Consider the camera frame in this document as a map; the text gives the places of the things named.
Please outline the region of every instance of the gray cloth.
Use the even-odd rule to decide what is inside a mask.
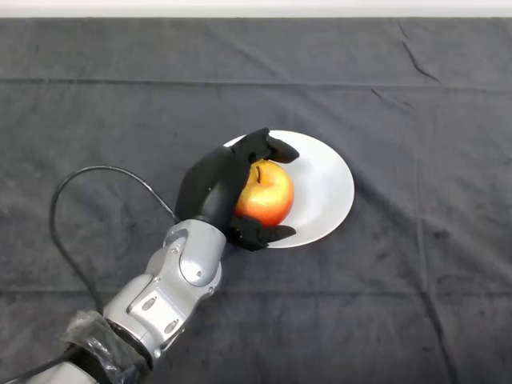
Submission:
[[[511,63],[499,19],[0,21],[0,377],[92,307],[46,228],[61,178],[122,166],[172,203],[196,159],[268,126],[344,157],[352,211],[226,259],[149,382],[510,382]],[[101,173],[58,225],[108,299],[171,220]]]

